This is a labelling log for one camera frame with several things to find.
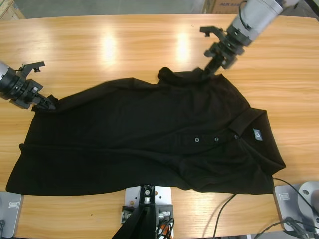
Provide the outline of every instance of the wooden table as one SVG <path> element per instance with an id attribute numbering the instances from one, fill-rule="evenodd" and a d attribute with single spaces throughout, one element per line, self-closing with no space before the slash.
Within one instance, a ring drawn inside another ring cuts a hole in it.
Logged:
<path id="1" fill-rule="evenodd" d="M 162 66 L 204 67 L 216 37 L 200 26 L 224 29 L 234 15 L 116 15 L 0 22 L 0 59 L 11 67 L 45 61 L 30 77 L 44 95 L 61 98 L 100 82 L 136 77 L 156 83 Z M 251 106 L 267 109 L 291 183 L 319 180 L 319 24 L 281 16 L 238 62 L 220 70 Z M 0 99 L 0 191 L 20 155 L 33 117 Z M 212 236 L 220 205 L 229 197 L 172 189 L 175 238 Z M 124 191 L 77 197 L 25 196 L 17 236 L 41 239 L 111 238 L 120 227 Z M 224 209 L 217 235 L 256 233 L 278 221 L 273 195 L 238 195 Z"/>

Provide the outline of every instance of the metal bracket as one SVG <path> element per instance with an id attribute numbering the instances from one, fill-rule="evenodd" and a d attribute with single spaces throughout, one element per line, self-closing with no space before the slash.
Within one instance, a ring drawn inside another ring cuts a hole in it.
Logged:
<path id="1" fill-rule="evenodd" d="M 0 192 L 0 221 L 3 225 L 1 233 L 5 238 L 11 238 L 15 234 L 22 201 L 21 194 Z"/>

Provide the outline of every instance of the black polo shirt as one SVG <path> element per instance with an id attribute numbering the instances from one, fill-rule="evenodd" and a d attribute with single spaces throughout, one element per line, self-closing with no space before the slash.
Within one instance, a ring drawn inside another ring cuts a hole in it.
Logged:
<path id="1" fill-rule="evenodd" d="M 142 184 L 271 193 L 285 167 L 265 110 L 222 75 L 159 72 L 108 81 L 36 111 L 6 190 L 88 195 Z"/>

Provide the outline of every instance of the black cable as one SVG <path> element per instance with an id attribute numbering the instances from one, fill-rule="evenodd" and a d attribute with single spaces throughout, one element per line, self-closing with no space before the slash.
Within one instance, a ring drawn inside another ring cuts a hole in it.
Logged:
<path id="1" fill-rule="evenodd" d="M 159 234 L 161 227 L 164 225 L 164 222 L 166 222 L 166 221 L 163 221 L 163 222 L 159 225 L 159 227 L 158 227 L 158 230 L 157 230 L 157 235 L 158 235 L 158 236 L 156 237 L 157 239 L 161 238 L 161 236 L 164 236 L 164 239 L 165 239 L 165 238 L 169 238 L 170 235 L 171 235 L 171 232 L 172 232 L 173 227 L 174 227 L 174 224 L 175 224 L 175 219 L 174 219 L 174 218 L 169 219 L 169 220 L 167 221 L 167 223 L 165 224 L 165 227 L 163 228 L 162 232 Z M 172 223 L 172 226 L 170 226 L 169 230 L 167 230 L 167 233 L 164 234 L 165 229 L 166 229 L 167 227 L 169 227 L 169 225 L 170 225 L 171 223 Z"/>
<path id="2" fill-rule="evenodd" d="M 317 227 L 314 226 L 314 225 L 310 225 L 310 224 L 307 224 L 307 223 L 303 223 L 303 222 L 300 222 L 300 221 L 297 221 L 297 220 L 294 220 L 294 219 L 292 219 L 292 220 L 293 220 L 295 223 L 300 223 L 300 224 L 302 224 L 302 225 L 306 225 L 306 226 L 309 226 L 309 227 L 312 227 L 312 228 L 319 229 L 319 228 L 317 228 Z M 268 227 L 266 227 L 265 229 L 263 229 L 260 233 L 256 234 L 255 237 L 254 237 L 254 239 L 257 239 L 258 237 L 260 237 L 261 234 L 265 233 L 265 231 L 269 230 L 271 227 L 276 226 L 276 225 L 281 224 L 281 223 L 286 223 L 286 222 L 287 222 L 287 220 L 283 220 L 283 221 L 281 221 L 281 222 L 277 222 L 277 223 L 271 224 L 270 226 L 268 226 Z"/>
<path id="3" fill-rule="evenodd" d="M 239 7 L 238 7 L 239 19 L 240 19 L 240 21 L 241 21 L 241 24 L 243 24 L 244 28 L 249 31 L 249 30 L 251 29 L 251 27 L 250 27 L 248 24 L 244 23 L 244 20 L 243 20 L 243 18 L 241 17 L 241 5 L 242 5 L 243 3 L 245 3 L 245 2 L 247 2 L 247 1 L 242 1 L 242 2 L 239 4 Z"/>
<path id="4" fill-rule="evenodd" d="M 263 229 L 263 230 L 261 231 L 261 233 L 256 234 L 255 237 L 254 237 L 254 239 L 257 239 L 258 237 L 260 237 L 261 234 L 265 233 L 265 231 L 269 230 L 269 229 L 272 228 L 273 226 L 276 226 L 276 225 L 281 224 L 281 223 L 283 223 L 283 222 L 284 222 L 284 221 L 271 224 L 270 226 L 268 226 L 268 227 L 266 227 L 265 229 Z"/>
<path id="5" fill-rule="evenodd" d="M 217 220 L 216 220 L 216 224 L 215 224 L 213 239 L 215 239 L 215 235 L 216 235 L 216 231 L 217 231 L 217 225 L 218 225 L 218 221 L 219 221 L 219 217 L 220 217 L 221 212 L 223 211 L 224 207 L 230 202 L 230 200 L 232 200 L 235 196 L 236 196 L 236 194 L 233 194 L 233 195 L 224 203 L 224 205 L 223 205 L 223 206 L 221 207 L 221 209 L 219 210 L 219 213 L 218 213 L 218 216 L 217 216 Z"/>
<path id="6" fill-rule="evenodd" d="M 314 213 L 316 213 L 316 215 L 319 217 L 319 213 L 317 212 L 317 210 L 303 197 L 303 195 L 301 195 L 301 193 L 293 185 L 291 185 L 290 183 L 288 183 L 285 180 L 282 180 L 280 178 L 273 178 L 273 179 L 278 180 L 278 181 L 282 181 L 282 182 L 288 184 L 290 187 L 292 187 L 295 190 L 295 192 L 298 193 L 298 195 L 304 200 L 304 202 L 312 209 L 312 211 Z"/>

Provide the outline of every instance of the floor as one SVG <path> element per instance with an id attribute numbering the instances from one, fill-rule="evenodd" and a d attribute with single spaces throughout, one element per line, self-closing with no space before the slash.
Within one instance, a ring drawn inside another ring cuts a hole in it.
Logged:
<path id="1" fill-rule="evenodd" d="M 15 0 L 26 18 L 107 15 L 201 13 L 204 0 Z M 316 17 L 301 0 L 282 15 Z"/>

